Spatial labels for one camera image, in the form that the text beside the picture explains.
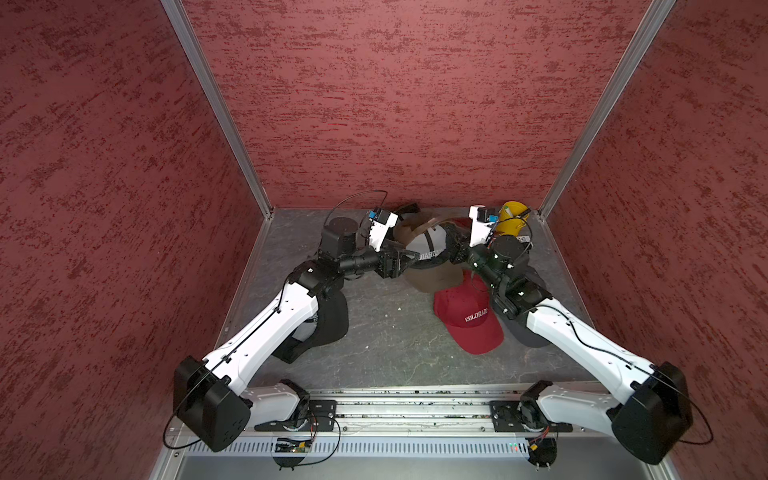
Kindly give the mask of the red baseball cap front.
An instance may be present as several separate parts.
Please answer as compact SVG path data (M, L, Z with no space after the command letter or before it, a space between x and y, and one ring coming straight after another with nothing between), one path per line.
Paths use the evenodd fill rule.
M433 311L446 330L465 352L483 355L504 340L504 331L490 306L488 287L470 271L463 271L462 283L439 291Z

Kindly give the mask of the black baseball cap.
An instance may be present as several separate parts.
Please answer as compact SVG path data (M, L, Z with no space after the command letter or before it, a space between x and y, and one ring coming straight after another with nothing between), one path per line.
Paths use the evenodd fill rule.
M348 304L341 291L322 296L318 306L318 311L306 318L277 347L273 357L291 364L306 351L334 343L347 334Z

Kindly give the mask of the dark grey baseball cap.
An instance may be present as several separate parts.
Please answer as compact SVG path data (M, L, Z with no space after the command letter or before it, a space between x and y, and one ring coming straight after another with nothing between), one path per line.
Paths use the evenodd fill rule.
M527 326L534 307L544 299L552 297L546 283L532 266L526 266L518 277L505 284L506 298L510 308L494 302L494 313L513 337L526 347L543 348L551 344Z

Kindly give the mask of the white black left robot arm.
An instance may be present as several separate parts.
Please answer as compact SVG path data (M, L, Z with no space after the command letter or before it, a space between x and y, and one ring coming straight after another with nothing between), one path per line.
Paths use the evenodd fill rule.
M388 239L398 223L396 214L375 209L368 218L368 241L363 247L357 245L354 220L326 221L317 253L286 276L267 307L203 359L189 356L176 367L171 416L198 442L219 452L249 422L298 420L306 396L291 382L246 395L260 367L271 356L291 363L307 350L346 335L349 314L342 289L347 279L367 272L396 278L419 258Z

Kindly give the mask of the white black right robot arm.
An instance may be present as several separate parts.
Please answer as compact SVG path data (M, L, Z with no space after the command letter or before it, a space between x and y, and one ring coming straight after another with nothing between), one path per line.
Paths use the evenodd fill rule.
M655 365L614 343L569 311L529 264L527 244L501 236L488 244L459 233L447 257L466 264L488 288L490 307L526 345L553 345L587 370L605 393L535 383L519 411L535 431L568 423L615 438L638 460L659 464L693 425L687 379L675 365Z

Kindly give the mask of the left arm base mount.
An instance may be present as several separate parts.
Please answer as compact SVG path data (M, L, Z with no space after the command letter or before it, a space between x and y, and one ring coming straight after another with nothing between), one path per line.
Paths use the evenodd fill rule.
M250 427L251 431L279 433L332 432L338 403L335 400L302 400L284 421L270 421Z

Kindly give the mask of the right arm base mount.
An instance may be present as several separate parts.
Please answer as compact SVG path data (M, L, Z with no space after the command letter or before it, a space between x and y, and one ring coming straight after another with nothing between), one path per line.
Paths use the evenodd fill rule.
M574 428L568 423L553 423L547 420L535 407L527 402L520 406L519 400L491 401L490 418L496 433L524 433L540 435L550 433L571 433Z

